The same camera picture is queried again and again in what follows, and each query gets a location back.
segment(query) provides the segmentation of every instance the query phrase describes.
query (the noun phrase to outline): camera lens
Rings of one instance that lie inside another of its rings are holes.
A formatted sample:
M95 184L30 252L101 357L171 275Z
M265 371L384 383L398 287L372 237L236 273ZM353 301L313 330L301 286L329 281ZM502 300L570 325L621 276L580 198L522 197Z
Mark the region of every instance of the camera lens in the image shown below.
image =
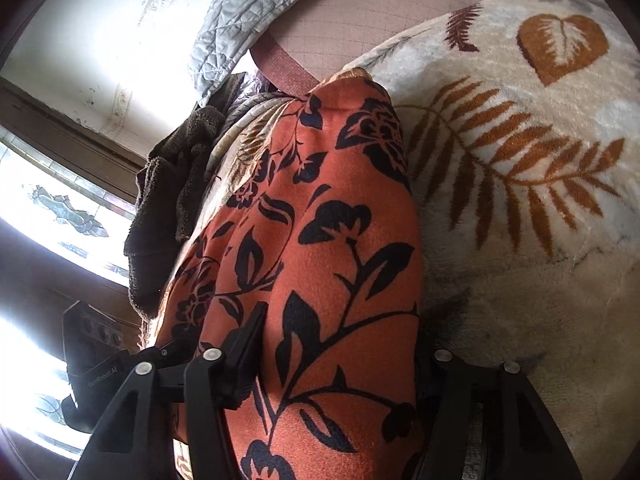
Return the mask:
M100 339L102 339L105 343L109 341L109 331L104 325L100 325L98 327L98 334L100 335Z

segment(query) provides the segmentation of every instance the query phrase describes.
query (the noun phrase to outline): brown leaf pattern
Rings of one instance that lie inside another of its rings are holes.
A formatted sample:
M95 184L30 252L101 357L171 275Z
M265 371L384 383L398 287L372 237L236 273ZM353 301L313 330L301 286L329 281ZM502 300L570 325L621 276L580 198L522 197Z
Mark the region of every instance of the brown leaf pattern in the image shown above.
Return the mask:
M451 14L447 22L445 38L450 49L457 48L460 52L479 52L478 48L469 41L469 27L480 15L481 8L480 5L475 4Z
M469 204L471 190L476 179L476 166L470 153L465 152L460 160L460 168L453 183L453 197L451 199L451 215L449 229L453 229L460 220L460 215Z
M588 67L609 51L600 25L579 14L564 19L553 14L531 16L520 25L517 42L544 86Z
M241 162L251 164L255 160L255 155L264 149L265 135L263 131L270 118L270 116L259 118L242 136L238 154L236 155Z
M478 249L488 238L496 200L505 201L513 251L520 247L528 215L540 247L553 257L550 212L555 211L570 230L577 231L578 210L604 215L593 190L619 197L600 174L620 160L625 139L601 148L599 142L585 145L580 139L560 136L551 124L536 124L522 106L503 99L498 89L483 89L482 82L470 76L443 85L428 106L398 108L423 112L408 149L413 179L422 175L428 178L423 204L440 189L451 168L457 167L453 170L450 229L455 229L467 214L474 187L478 186ZM493 153L487 153L488 148L493 148Z
M482 247L489 235L489 226L491 218L494 215L494 178L487 170L484 171L484 179L480 183L480 192L478 193L478 206L476 207L476 216L478 224L476 225L476 247Z
M533 225L533 231L538 237L540 245L545 250L547 256L552 257L554 255L552 238L551 238L551 226L549 225L549 216L546 214L545 204L540 200L540 197L533 189L533 186L529 187L529 213L531 215L531 225Z

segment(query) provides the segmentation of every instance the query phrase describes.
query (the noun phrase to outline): gray quilted fabric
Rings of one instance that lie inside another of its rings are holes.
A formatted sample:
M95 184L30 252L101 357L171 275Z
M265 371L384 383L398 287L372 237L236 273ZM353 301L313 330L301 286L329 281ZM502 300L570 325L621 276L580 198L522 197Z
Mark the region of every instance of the gray quilted fabric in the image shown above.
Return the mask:
M207 101L267 30L298 0L213 0L193 45L189 71L200 106Z

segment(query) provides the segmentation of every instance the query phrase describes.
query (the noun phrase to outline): window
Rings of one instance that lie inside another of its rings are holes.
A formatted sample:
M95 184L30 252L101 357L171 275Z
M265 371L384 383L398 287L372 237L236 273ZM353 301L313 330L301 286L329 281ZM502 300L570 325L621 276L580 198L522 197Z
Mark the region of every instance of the window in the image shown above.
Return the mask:
M0 319L0 424L50 451L78 460L89 435L65 424L60 402L71 393L66 364Z
M0 126L0 217L47 249L127 286L134 207Z

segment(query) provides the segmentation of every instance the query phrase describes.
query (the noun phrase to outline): orange floral fabric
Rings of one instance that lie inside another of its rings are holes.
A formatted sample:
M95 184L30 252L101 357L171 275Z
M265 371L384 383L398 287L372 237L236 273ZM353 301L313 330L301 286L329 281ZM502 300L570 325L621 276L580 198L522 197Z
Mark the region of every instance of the orange floral fabric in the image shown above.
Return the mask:
M422 256L406 170L382 87L360 72L320 85L178 269L158 346L219 346L268 304L252 396L227 413L246 478L411 478Z

